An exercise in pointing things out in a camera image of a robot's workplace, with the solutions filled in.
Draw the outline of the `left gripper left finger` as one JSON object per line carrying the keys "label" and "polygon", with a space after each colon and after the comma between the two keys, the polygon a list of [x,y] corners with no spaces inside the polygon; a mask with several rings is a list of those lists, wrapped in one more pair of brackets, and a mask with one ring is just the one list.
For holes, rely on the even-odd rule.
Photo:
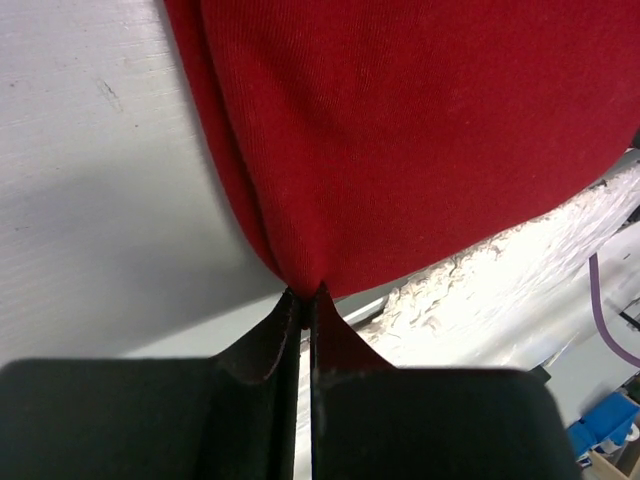
{"label": "left gripper left finger", "polygon": [[301,303],[209,358],[30,359],[1,371],[5,479],[289,479]]}

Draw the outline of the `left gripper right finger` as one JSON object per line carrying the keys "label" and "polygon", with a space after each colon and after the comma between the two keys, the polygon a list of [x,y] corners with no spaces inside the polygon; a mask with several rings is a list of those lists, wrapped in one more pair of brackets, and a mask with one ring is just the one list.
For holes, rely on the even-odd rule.
{"label": "left gripper right finger", "polygon": [[554,399],[532,373],[398,368],[338,314],[309,313],[316,479],[572,479]]}

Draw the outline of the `dark red t shirt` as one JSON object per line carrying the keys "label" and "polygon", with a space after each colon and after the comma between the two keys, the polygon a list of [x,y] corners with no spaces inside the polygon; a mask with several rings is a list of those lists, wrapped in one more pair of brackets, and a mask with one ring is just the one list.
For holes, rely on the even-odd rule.
{"label": "dark red t shirt", "polygon": [[635,1],[170,1],[245,236],[302,297],[432,265],[598,180],[639,127]]}

